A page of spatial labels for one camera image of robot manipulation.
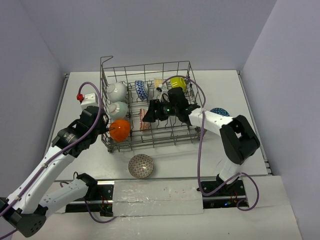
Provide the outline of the grey brown patterned bowl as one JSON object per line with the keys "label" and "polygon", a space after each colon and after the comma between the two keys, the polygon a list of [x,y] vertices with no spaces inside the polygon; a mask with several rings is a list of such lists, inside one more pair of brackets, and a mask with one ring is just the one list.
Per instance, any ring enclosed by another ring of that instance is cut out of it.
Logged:
{"label": "grey brown patterned bowl", "polygon": [[154,171],[154,161],[146,154],[133,156],[128,163],[129,173],[136,179],[148,178]]}

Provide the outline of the blue zigzag patterned bowl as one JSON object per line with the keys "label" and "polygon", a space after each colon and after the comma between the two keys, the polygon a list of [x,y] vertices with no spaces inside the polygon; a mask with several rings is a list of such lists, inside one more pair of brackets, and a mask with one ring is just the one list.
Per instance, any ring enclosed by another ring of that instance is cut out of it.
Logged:
{"label": "blue zigzag patterned bowl", "polygon": [[147,100],[149,97],[149,87],[146,81],[136,80],[134,82],[135,91],[141,101]]}

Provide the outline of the teal patterned bowl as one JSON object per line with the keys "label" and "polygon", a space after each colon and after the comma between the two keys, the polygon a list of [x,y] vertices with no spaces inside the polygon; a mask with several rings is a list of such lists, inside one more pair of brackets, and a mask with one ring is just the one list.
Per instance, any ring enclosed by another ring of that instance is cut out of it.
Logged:
{"label": "teal patterned bowl", "polygon": [[112,120],[124,119],[128,112],[128,105],[122,101],[111,103],[108,112]]}

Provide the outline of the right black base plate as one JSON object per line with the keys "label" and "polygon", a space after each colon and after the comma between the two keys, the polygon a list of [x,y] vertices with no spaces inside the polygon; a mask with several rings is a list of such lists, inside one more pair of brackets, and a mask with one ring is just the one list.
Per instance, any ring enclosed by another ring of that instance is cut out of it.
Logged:
{"label": "right black base plate", "polygon": [[249,206],[242,180],[236,180],[231,187],[222,187],[210,196],[202,196],[204,209],[236,208],[237,204],[241,208]]}

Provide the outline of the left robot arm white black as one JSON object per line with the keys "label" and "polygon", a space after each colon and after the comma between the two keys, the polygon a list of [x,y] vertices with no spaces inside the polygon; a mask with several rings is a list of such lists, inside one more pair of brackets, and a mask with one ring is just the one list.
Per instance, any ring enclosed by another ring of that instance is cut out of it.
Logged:
{"label": "left robot arm white black", "polygon": [[90,200],[97,195],[98,182],[86,173],[55,192],[48,194],[47,190],[82,151],[107,132],[106,117],[97,106],[83,109],[78,119],[57,133],[42,161],[21,186],[0,199],[0,216],[24,237],[36,234],[53,213],[74,200]]}

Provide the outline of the white bowl yellow flower pattern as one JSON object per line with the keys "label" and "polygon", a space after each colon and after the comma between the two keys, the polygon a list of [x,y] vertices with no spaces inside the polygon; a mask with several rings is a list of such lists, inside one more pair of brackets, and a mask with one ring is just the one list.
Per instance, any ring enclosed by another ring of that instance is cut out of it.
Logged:
{"label": "white bowl yellow flower pattern", "polygon": [[165,81],[161,78],[155,78],[153,80],[153,83],[154,83],[154,87],[157,89],[157,88],[160,88],[160,89],[164,89],[164,88],[167,88],[167,84],[165,83]]}

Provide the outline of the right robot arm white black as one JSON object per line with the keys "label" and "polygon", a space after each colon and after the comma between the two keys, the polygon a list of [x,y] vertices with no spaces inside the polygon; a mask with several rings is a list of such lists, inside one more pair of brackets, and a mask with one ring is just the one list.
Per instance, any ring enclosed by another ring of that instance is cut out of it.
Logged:
{"label": "right robot arm white black", "polygon": [[261,143],[243,115],[224,116],[208,111],[196,103],[189,103],[182,88],[172,88],[167,92],[167,100],[152,99],[143,122],[154,123],[175,116],[188,126],[200,128],[197,157],[197,180],[201,184],[201,157],[205,131],[220,136],[227,160],[216,176],[217,190],[229,195],[234,189],[234,182],[241,176],[241,166],[251,157]]}

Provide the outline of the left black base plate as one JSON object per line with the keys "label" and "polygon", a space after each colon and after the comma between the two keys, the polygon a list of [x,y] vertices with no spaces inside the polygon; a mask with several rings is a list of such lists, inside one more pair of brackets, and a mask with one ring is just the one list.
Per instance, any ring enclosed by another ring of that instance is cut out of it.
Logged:
{"label": "left black base plate", "polygon": [[[112,181],[99,181],[97,192],[86,200],[90,212],[97,213],[99,217],[113,217],[113,193]],[[78,198],[65,206],[65,213],[88,213],[84,198]]]}

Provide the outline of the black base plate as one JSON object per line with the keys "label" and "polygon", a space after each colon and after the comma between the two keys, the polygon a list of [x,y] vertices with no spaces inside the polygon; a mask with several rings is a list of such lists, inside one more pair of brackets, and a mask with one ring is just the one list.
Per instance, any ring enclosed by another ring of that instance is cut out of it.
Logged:
{"label": "black base plate", "polygon": [[236,180],[231,187],[222,187],[210,196],[202,196],[204,209],[236,208],[237,204],[241,208],[249,206],[242,180]]}
{"label": "black base plate", "polygon": [[[97,213],[99,217],[113,217],[113,193],[112,181],[99,181],[97,192],[86,200],[90,212]],[[65,206],[65,213],[88,213],[84,198],[78,198]]]}

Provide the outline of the orange geometric patterned bowl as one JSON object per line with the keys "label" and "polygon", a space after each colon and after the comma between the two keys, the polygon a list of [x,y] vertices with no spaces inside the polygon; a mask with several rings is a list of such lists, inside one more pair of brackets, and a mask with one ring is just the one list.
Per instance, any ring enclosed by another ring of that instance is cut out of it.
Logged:
{"label": "orange geometric patterned bowl", "polygon": [[109,135],[117,143],[123,142],[130,134],[130,123],[125,119],[117,119],[109,126]]}

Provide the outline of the blue triangle patterned bowl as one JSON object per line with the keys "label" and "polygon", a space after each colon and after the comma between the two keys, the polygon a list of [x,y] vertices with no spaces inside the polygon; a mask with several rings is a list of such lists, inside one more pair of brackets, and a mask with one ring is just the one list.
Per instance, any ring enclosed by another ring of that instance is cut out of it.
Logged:
{"label": "blue triangle patterned bowl", "polygon": [[225,116],[225,117],[229,117],[230,116],[230,114],[225,109],[220,108],[220,107],[212,108],[210,110],[210,112],[218,114],[218,115],[221,115],[221,116]]}

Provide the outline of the grey wire dish rack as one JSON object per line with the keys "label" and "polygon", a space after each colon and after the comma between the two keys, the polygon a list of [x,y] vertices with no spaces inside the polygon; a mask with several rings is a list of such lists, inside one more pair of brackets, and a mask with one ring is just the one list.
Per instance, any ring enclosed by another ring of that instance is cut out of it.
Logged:
{"label": "grey wire dish rack", "polygon": [[126,87],[122,100],[127,106],[125,120],[130,130],[126,139],[117,142],[110,132],[101,141],[108,152],[154,148],[195,142],[200,128],[177,116],[178,107],[190,110],[200,106],[202,98],[190,61],[169,61],[127,66],[109,66],[111,56],[100,58],[100,92],[103,107],[112,114],[111,88],[116,84]]}

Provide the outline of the plain white bowl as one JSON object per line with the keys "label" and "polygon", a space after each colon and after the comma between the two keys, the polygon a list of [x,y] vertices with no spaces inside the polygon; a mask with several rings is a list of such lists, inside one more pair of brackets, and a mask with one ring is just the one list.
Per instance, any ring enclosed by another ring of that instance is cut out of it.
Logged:
{"label": "plain white bowl", "polygon": [[106,89],[107,97],[114,102],[122,102],[127,95],[127,87],[122,82],[110,84]]}

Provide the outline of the white taped cover panel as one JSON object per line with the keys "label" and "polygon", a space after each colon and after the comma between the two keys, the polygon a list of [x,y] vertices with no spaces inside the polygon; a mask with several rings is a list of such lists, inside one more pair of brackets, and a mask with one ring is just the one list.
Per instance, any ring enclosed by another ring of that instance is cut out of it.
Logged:
{"label": "white taped cover panel", "polygon": [[195,179],[131,180],[114,183],[112,211],[116,217],[199,215],[202,194]]}

